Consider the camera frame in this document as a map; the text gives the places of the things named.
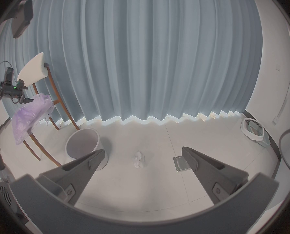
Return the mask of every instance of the curtain fold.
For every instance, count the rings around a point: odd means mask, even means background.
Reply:
[[[32,1],[34,17],[20,38],[13,39],[10,20],[5,24],[0,62],[9,61],[17,78],[44,52],[76,121],[162,120],[241,112],[248,104],[262,53],[254,0]],[[48,78],[36,86],[56,99]],[[32,88],[26,94],[32,97]],[[19,105],[3,103],[12,117]],[[68,120],[59,105],[52,117]]]

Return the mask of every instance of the light under curtain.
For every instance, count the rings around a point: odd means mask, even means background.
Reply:
[[[0,36],[0,62],[15,78],[35,55],[45,60],[77,121],[131,115],[243,111],[261,61],[254,0],[32,0],[34,17],[14,39]],[[3,63],[0,79],[3,78]],[[55,93],[48,78],[38,91]],[[32,97],[29,88],[27,96]],[[18,104],[3,99],[12,117]],[[68,120],[58,105],[53,119]]]

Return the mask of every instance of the crumpled plastic bag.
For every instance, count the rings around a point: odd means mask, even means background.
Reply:
[[[30,134],[38,122],[52,113],[54,103],[49,95],[40,93],[33,97],[33,101],[23,104],[12,118],[12,130],[16,145],[21,144]]]
[[[133,163],[136,168],[143,168],[146,166],[145,156],[140,151],[138,151],[133,157]]]

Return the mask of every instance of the chair backrest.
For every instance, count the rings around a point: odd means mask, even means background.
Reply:
[[[32,58],[19,72],[17,80],[24,81],[25,86],[30,86],[33,83],[48,76],[47,69],[44,65],[44,53],[41,52]]]

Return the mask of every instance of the black vent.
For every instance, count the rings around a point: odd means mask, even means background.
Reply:
[[[11,207],[12,206],[12,199],[11,199],[7,189],[4,186],[0,186],[0,192],[2,193],[2,196],[6,200],[7,204]]]

